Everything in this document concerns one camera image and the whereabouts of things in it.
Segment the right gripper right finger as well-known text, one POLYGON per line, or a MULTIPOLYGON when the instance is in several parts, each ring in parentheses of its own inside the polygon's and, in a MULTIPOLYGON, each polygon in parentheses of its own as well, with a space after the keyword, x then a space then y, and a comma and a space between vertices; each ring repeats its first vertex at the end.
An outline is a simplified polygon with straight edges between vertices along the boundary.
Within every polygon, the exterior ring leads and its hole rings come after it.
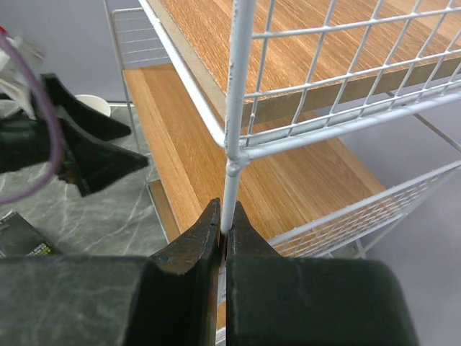
POLYGON ((237 203, 226 261, 228 345, 417 345, 390 268, 365 259, 284 257, 237 203))

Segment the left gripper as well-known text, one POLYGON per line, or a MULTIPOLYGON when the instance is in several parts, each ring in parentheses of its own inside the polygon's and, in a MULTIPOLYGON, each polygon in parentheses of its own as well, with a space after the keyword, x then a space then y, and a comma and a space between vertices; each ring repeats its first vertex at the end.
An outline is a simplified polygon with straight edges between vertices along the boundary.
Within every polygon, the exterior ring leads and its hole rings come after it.
MULTIPOLYGON (((59 180, 75 185, 85 197, 149 165, 146 156, 107 142, 130 135, 128 125, 79 101, 54 73, 42 74, 41 82, 59 107, 64 142, 59 180)), ((1 173, 49 160, 50 136, 44 120, 30 119, 21 110, 1 118, 1 173)))

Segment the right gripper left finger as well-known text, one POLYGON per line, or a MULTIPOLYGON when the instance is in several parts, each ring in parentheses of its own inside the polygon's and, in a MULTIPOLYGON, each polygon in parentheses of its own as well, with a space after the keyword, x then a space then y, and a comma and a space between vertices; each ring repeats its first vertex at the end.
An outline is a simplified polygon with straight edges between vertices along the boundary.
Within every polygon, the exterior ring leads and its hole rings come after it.
POLYGON ((1 258, 3 345, 212 345, 220 201, 151 256, 1 258))

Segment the black green razor box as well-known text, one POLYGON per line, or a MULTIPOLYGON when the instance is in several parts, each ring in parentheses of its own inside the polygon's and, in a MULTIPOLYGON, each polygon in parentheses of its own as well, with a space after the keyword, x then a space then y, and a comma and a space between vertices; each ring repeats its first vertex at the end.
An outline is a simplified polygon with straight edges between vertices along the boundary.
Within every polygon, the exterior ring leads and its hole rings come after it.
POLYGON ((1 218, 1 258, 63 254, 18 212, 1 218))

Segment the white wire wooden shelf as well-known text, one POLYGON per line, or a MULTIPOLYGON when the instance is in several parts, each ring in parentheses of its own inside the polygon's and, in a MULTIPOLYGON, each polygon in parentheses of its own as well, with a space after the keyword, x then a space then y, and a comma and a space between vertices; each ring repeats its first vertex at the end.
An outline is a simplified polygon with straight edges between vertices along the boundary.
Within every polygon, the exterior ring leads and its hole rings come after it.
POLYGON ((173 241, 213 198, 242 205, 282 255, 363 258, 460 173, 454 161, 385 187, 344 135, 460 100, 458 1, 130 1, 104 4, 125 99, 173 241))

